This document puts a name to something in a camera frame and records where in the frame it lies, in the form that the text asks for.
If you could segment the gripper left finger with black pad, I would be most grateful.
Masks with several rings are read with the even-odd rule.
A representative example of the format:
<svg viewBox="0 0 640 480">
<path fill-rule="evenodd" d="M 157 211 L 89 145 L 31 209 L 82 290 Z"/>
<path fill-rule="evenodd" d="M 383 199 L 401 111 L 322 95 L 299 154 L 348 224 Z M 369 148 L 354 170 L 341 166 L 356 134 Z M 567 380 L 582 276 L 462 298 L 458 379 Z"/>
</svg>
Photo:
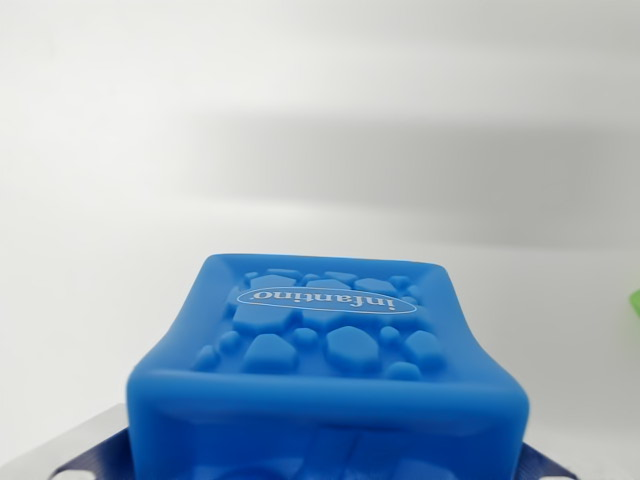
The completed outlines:
<svg viewBox="0 0 640 480">
<path fill-rule="evenodd" d="M 131 453 L 128 418 L 123 404 L 117 404 L 92 418 L 80 429 L 85 433 L 96 433 L 96 440 L 82 447 L 61 466 L 56 467 L 50 479 L 132 479 L 133 458 Z"/>
</svg>

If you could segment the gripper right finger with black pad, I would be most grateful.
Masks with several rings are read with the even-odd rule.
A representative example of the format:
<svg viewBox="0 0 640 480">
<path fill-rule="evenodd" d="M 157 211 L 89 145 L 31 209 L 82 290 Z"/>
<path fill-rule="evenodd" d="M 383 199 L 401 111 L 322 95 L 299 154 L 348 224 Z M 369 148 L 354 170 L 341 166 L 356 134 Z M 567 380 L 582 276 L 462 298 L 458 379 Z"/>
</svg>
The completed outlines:
<svg viewBox="0 0 640 480">
<path fill-rule="evenodd" d="M 519 480 L 578 479 L 578 476 L 530 445 L 522 445 Z"/>
</svg>

